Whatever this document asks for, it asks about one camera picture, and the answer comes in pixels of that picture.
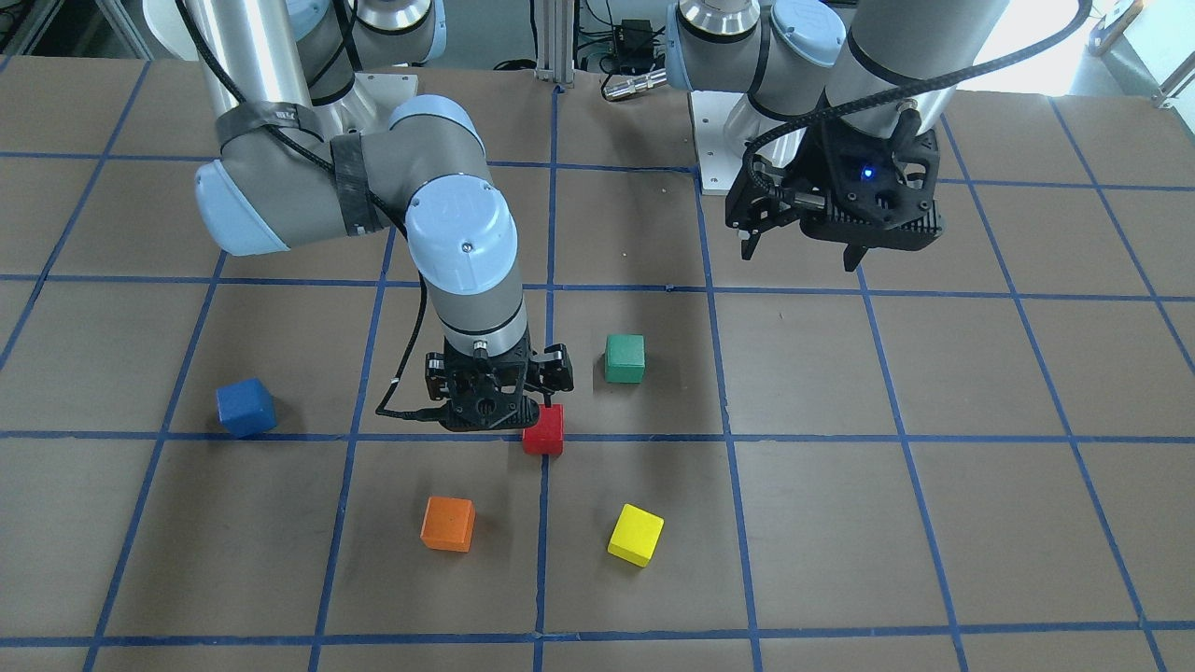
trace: white mounting plate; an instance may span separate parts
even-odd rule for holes
[[[366,93],[378,103],[378,109],[382,114],[381,126],[378,130],[386,130],[386,121],[394,108],[415,98],[419,92],[419,78],[413,74],[394,73],[357,73],[357,86],[362,86]]]
[[[693,111],[693,143],[701,166],[701,193],[725,196],[743,164],[743,148],[730,147],[723,129],[727,117],[742,93],[693,91],[690,108]]]

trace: yellow cube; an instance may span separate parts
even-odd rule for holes
[[[646,567],[651,555],[656,552],[660,532],[664,529],[664,519],[631,505],[623,505],[618,515],[614,534],[609,538],[606,550],[614,557],[620,557],[632,564]]]

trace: blue cube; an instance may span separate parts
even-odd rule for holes
[[[238,439],[274,429],[278,423],[274,416],[274,398],[257,378],[216,390],[216,409],[220,424]]]

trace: metal connector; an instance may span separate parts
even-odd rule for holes
[[[657,71],[635,75],[629,78],[626,81],[611,84],[609,86],[602,88],[602,94],[607,100],[621,100],[623,98],[630,98],[636,93],[642,93],[663,84],[668,84],[668,73],[664,68],[660,68]]]

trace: orange cube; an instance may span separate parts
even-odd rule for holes
[[[428,497],[419,538],[429,549],[468,552],[473,540],[473,519],[477,511],[472,500]]]

